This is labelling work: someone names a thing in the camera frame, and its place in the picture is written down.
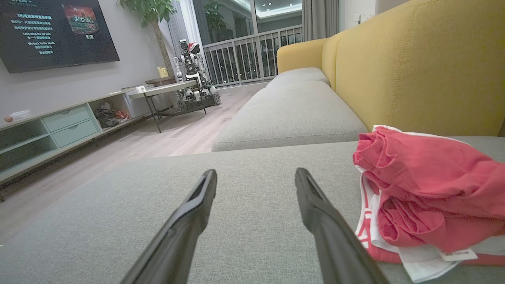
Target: folded clothes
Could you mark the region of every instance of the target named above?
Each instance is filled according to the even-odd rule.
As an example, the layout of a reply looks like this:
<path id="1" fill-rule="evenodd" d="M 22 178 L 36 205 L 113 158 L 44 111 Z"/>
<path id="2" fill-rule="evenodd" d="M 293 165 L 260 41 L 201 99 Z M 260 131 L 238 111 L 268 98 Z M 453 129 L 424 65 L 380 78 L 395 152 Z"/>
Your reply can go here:
<path id="1" fill-rule="evenodd" d="M 353 160 L 382 192 L 377 223 L 392 246 L 450 253 L 505 234 L 505 164 L 464 142 L 379 125 Z"/>
<path id="2" fill-rule="evenodd" d="M 377 213 L 379 195 L 374 194 L 368 179 L 361 178 L 362 212 L 356 235 L 368 253 L 376 261 L 402 263 L 414 283 L 438 278 L 462 263 L 445 261 L 432 245 L 396 247 L 388 244 L 380 235 Z M 478 259 L 467 260 L 463 265 L 505 266 L 505 236 L 492 236 L 471 249 Z"/>

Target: gray seat cushion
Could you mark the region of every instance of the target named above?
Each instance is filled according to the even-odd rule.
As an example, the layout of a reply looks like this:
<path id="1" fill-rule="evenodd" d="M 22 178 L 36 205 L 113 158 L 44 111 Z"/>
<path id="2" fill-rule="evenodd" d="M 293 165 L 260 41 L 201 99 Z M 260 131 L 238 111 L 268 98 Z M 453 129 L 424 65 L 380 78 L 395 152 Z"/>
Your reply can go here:
<path id="1" fill-rule="evenodd" d="M 293 84 L 294 82 L 309 81 L 321 81 L 325 82 L 328 86 L 330 85 L 330 80 L 328 80 L 321 69 L 316 67 L 307 67 L 282 72 L 270 81 L 267 87 L 284 87 L 286 85 Z"/>
<path id="2" fill-rule="evenodd" d="M 221 130 L 212 151 L 356 141 L 364 124 L 320 81 L 264 88 Z"/>
<path id="3" fill-rule="evenodd" d="M 464 137 L 505 162 L 505 138 Z M 45 211 L 0 248 L 2 283 L 119 283 L 209 168 L 218 188 L 188 283 L 322 283 L 294 172 L 305 167 L 351 228 L 360 217 L 356 142 L 228 151 L 125 165 Z M 392 284 L 403 266 L 380 264 Z M 503 267 L 459 266 L 430 283 L 502 283 Z"/>

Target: yellow sofa backrest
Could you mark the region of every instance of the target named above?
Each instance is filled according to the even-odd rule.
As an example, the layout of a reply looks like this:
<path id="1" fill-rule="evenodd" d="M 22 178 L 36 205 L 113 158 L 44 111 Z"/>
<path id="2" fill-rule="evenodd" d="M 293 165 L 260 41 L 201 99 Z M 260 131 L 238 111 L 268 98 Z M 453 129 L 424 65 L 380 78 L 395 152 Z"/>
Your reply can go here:
<path id="1" fill-rule="evenodd" d="M 369 130 L 497 136 L 505 1 L 410 0 L 327 39 L 320 66 Z"/>

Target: green drawer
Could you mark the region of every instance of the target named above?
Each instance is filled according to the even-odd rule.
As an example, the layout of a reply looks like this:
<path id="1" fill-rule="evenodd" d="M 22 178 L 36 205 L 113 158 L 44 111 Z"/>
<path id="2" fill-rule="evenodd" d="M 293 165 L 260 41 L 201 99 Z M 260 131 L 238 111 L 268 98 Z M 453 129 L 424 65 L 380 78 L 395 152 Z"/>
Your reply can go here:
<path id="1" fill-rule="evenodd" d="M 49 132 L 63 129 L 69 125 L 90 119 L 86 106 L 80 106 L 70 110 L 65 110 L 42 118 Z"/>
<path id="2" fill-rule="evenodd" d="M 96 132 L 97 130 L 93 121 L 88 120 L 62 131 L 53 133 L 53 138 L 55 139 L 56 144 L 58 144 L 58 147 L 62 148 Z"/>

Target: sofa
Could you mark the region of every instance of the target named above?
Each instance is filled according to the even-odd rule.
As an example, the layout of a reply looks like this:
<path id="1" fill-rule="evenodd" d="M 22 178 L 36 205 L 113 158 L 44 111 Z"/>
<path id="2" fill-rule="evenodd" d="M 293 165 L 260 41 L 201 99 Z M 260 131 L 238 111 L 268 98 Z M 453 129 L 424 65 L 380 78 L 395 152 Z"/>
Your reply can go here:
<path id="1" fill-rule="evenodd" d="M 0 282 L 119 283 L 214 168 L 216 197 L 188 283 L 322 283 L 296 168 L 355 228 L 351 157 L 372 124 L 454 135 L 505 162 L 504 11 L 499 0 L 411 0 L 332 38 L 282 47 L 282 73 L 228 123 L 214 153 L 137 161 L 75 189 L 0 247 Z M 390 283 L 411 283 L 401 265 L 379 267 Z M 430 283 L 504 278 L 502 267 L 458 266 Z"/>

